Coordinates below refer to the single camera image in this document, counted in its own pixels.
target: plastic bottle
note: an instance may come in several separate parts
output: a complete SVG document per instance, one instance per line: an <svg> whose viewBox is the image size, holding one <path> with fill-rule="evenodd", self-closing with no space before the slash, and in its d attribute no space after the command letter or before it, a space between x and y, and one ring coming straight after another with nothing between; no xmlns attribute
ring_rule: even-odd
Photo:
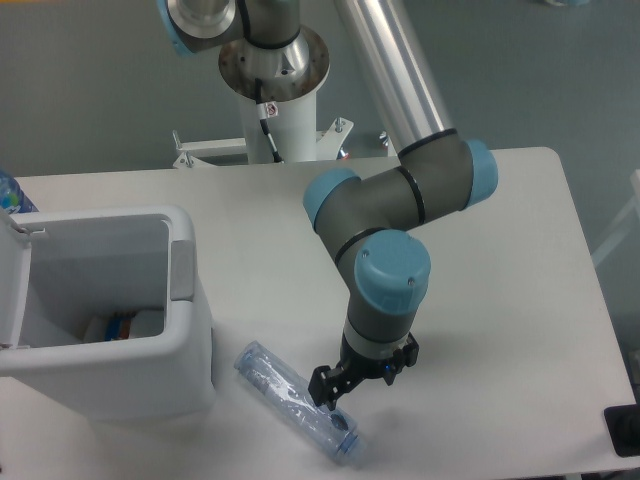
<svg viewBox="0 0 640 480"><path fill-rule="evenodd" d="M289 423L339 464L357 463L364 444L356 422L339 408L316 407L309 382L258 342L240 354L234 367Z"/></svg>
<svg viewBox="0 0 640 480"><path fill-rule="evenodd" d="M24 194L16 179L2 170L0 170L0 205L7 213L38 211L29 197Z"/></svg>

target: white bin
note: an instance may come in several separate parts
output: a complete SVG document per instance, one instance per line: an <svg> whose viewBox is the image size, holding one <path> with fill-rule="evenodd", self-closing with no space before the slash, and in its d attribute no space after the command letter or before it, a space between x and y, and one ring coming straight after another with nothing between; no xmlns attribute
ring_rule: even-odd
<svg viewBox="0 0 640 480"><path fill-rule="evenodd" d="M0 218L0 376L93 419L211 405L213 323L185 211ZM95 316L143 309L164 310L162 333L83 343Z"/></svg>

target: label on cable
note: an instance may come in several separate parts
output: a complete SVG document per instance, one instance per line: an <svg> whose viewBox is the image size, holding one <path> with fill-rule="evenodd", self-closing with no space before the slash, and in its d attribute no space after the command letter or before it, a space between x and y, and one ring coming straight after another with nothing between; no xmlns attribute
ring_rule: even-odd
<svg viewBox="0 0 640 480"><path fill-rule="evenodd" d="M257 107L258 118L260 118L260 120L266 120L268 118L278 116L278 104L276 102L259 103Z"/></svg>

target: item inside bin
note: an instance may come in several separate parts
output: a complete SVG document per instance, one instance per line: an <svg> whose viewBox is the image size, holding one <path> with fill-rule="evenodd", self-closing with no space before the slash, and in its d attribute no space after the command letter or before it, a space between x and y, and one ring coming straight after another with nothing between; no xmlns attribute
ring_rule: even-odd
<svg viewBox="0 0 640 480"><path fill-rule="evenodd" d="M95 316L89 322L84 343L155 337L164 330L163 310L118 312L110 318Z"/></svg>

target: light blue joint cap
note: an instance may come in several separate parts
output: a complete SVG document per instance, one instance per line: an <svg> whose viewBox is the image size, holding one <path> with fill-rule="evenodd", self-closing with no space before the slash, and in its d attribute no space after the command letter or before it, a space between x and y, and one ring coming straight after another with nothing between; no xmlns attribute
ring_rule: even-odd
<svg viewBox="0 0 640 480"><path fill-rule="evenodd" d="M169 18L169 10L167 9L167 0L156 0L156 5L158 6L158 10L160 10L160 18L162 18L162 23L169 34L169 38L171 38L171 43L173 44L173 48L175 48L176 53L181 57L194 55L194 53L189 50L184 43L182 43L182 40L180 40L180 37L178 36L178 32L173 28L173 24Z"/></svg>
<svg viewBox="0 0 640 480"><path fill-rule="evenodd" d="M498 188L498 165L493 153L480 140L467 140L473 158L473 186L465 208L489 198Z"/></svg>
<svg viewBox="0 0 640 480"><path fill-rule="evenodd" d="M376 232L354 265L356 285L371 306L389 315L415 312L427 294L431 258L420 240L400 230Z"/></svg>
<svg viewBox="0 0 640 480"><path fill-rule="evenodd" d="M307 211L309 221L313 225L313 229L316 229L316 217L324 201L331 195L336 187L341 183L350 180L352 178L360 178L355 172L349 168L334 168L321 175L318 175L307 187L304 192L304 199L302 204Z"/></svg>

